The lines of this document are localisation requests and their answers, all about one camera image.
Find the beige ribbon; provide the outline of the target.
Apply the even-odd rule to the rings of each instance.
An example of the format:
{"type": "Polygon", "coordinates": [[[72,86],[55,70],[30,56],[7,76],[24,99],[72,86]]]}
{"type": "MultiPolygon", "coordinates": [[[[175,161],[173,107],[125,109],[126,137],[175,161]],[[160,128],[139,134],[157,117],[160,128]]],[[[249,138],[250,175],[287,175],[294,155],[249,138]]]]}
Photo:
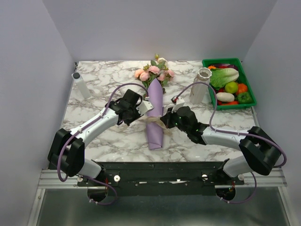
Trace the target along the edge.
{"type": "MultiPolygon", "coordinates": [[[[165,124],[163,123],[163,121],[160,120],[160,117],[154,117],[154,116],[142,116],[141,118],[139,118],[137,120],[138,122],[145,122],[147,125],[151,124],[151,123],[155,123],[156,125],[158,125],[159,127],[161,127],[163,129],[163,134],[164,135],[168,135],[168,136],[172,136],[172,132],[165,126],[165,124]]],[[[128,128],[128,125],[115,125],[113,127],[111,127],[112,131],[115,132],[122,132],[125,131],[128,128]]]]}

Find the purple wrapping paper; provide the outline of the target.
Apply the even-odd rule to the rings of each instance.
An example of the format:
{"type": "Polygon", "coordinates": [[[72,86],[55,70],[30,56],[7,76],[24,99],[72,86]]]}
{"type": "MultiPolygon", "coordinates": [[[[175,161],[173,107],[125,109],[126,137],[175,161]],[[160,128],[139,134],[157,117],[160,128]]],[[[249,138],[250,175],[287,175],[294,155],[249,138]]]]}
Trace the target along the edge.
{"type": "Polygon", "coordinates": [[[163,145],[163,129],[156,123],[156,120],[163,114],[163,89],[158,79],[154,79],[148,87],[149,101],[153,109],[147,113],[146,135],[150,150],[160,149],[163,145]]]}

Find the pink artificial flower bouquet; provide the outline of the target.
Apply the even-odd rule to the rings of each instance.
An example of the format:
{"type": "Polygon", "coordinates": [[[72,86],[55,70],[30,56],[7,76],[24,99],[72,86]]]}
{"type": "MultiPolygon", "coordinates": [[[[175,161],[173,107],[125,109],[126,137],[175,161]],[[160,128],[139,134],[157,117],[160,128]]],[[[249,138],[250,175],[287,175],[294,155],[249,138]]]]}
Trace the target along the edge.
{"type": "Polygon", "coordinates": [[[135,71],[135,78],[149,88],[154,80],[157,80],[162,87],[163,94],[166,93],[165,86],[175,77],[173,70],[169,69],[168,62],[165,58],[155,54],[150,64],[145,65],[142,69],[135,71]]]}

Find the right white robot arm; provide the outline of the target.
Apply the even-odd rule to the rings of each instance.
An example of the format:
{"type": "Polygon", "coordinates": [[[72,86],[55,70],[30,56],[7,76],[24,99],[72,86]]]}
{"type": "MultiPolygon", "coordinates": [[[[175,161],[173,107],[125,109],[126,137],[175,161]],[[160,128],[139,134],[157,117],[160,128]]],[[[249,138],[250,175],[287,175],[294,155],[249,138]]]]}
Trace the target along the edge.
{"type": "Polygon", "coordinates": [[[188,106],[180,107],[177,111],[170,107],[160,120],[166,128],[176,127],[186,133],[195,144],[219,145],[242,152],[242,156],[225,160],[216,171],[217,181],[223,185],[244,173],[269,175],[281,155],[280,150],[272,145],[273,140],[261,128],[253,126],[245,131],[220,132],[208,124],[198,122],[188,106]]]}

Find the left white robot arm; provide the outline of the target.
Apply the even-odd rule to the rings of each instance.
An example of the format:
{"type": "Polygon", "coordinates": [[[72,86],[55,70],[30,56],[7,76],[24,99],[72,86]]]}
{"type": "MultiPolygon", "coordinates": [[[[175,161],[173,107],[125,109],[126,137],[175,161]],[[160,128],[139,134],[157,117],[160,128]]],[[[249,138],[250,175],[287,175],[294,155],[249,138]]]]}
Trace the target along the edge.
{"type": "Polygon", "coordinates": [[[85,157],[87,145],[107,129],[122,123],[130,125],[152,109],[151,102],[143,100],[141,95],[128,89],[122,98],[109,100],[99,114],[82,125],[69,131],[58,130],[48,154],[48,161],[69,177],[85,176],[92,185],[99,186],[104,182],[102,167],[85,157]]]}

